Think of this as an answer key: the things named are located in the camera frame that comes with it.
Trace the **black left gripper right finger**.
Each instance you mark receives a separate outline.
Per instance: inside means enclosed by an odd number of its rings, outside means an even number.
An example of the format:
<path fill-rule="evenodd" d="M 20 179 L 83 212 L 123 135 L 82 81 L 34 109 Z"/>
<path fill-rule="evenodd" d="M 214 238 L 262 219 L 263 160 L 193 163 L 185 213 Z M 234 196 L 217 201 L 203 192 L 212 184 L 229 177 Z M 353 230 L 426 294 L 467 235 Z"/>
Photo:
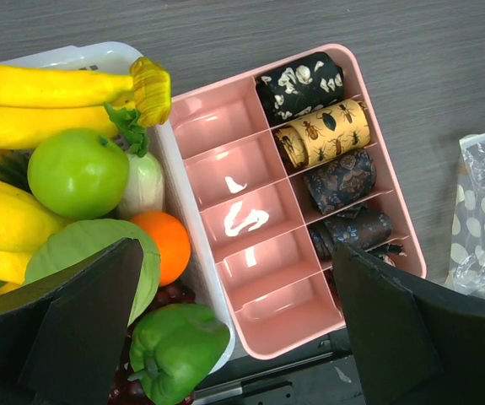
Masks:
<path fill-rule="evenodd" d="M 485 300 L 336 243 L 333 277 L 368 404 L 485 404 Z"/>

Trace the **green bell pepper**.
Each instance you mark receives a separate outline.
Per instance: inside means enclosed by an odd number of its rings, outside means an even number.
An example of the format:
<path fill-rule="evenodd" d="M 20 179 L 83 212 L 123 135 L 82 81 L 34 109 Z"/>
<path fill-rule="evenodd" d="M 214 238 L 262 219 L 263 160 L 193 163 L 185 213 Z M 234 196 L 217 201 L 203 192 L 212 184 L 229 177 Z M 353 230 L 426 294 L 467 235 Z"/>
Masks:
<path fill-rule="evenodd" d="M 155 404 L 182 402 L 220 360 L 230 330 L 201 304 L 172 304 L 135 326 L 129 349 L 133 381 Z"/>

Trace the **clear zip top bag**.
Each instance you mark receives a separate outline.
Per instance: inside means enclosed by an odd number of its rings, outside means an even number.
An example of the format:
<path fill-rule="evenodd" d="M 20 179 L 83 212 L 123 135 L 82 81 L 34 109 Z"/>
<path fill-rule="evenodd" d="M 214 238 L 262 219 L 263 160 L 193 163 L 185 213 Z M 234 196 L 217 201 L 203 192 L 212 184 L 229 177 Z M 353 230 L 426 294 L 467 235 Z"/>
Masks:
<path fill-rule="evenodd" d="M 485 133 L 467 135 L 459 146 L 450 270 L 445 284 L 485 299 Z"/>

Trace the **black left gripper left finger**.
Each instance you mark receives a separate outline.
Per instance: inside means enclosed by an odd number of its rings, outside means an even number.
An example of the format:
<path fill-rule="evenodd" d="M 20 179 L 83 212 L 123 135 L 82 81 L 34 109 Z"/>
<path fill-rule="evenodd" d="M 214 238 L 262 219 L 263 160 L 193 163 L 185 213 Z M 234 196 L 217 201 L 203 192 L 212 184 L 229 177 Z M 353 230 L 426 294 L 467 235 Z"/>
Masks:
<path fill-rule="evenodd" d="M 142 263 L 122 239 L 0 295 L 0 404 L 106 404 Z"/>

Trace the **green cabbage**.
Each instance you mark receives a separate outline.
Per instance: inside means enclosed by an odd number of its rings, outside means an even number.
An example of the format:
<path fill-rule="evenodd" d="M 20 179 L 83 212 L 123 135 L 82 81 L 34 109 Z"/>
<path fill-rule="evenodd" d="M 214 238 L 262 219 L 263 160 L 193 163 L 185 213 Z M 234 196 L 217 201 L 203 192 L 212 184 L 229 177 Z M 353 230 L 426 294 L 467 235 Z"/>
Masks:
<path fill-rule="evenodd" d="M 137 225 L 119 219 L 81 220 L 49 236 L 31 257 L 24 284 L 71 267 L 120 239 L 136 239 L 143 249 L 143 263 L 128 322 L 132 324 L 154 299 L 161 276 L 161 257 L 153 239 Z"/>

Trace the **green apple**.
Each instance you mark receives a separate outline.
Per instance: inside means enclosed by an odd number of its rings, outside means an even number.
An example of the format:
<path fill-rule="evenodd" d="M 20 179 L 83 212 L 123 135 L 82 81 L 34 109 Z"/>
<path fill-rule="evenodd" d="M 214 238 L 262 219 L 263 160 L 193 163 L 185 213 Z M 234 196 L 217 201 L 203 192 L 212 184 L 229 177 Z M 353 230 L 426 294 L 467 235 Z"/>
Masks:
<path fill-rule="evenodd" d="M 107 136 L 67 129 L 34 150 L 27 176 L 33 195 L 52 212 L 97 219 L 121 201 L 128 173 L 128 157 Z"/>

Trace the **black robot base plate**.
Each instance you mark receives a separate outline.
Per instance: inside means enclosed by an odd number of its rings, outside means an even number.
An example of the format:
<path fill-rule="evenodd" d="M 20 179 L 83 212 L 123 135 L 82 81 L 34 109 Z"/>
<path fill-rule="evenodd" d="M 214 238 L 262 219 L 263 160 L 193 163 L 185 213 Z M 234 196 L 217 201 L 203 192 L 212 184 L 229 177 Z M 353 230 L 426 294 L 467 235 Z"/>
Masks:
<path fill-rule="evenodd" d="M 241 347 L 199 385 L 195 404 L 364 404 L 345 328 L 274 359 L 244 356 Z"/>

